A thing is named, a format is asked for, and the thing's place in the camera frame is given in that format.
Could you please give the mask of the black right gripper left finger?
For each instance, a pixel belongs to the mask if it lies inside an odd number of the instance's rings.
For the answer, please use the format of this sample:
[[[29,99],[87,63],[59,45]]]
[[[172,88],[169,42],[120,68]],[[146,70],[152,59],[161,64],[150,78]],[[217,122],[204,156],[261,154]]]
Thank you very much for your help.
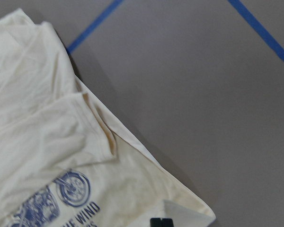
[[[151,218],[150,227],[162,227],[162,219],[161,218]]]

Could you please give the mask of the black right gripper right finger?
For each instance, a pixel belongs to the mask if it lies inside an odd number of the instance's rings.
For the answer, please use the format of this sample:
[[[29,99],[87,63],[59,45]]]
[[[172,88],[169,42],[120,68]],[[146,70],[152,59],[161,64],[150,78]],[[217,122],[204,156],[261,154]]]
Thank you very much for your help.
[[[173,220],[171,218],[163,218],[162,227],[173,227]]]

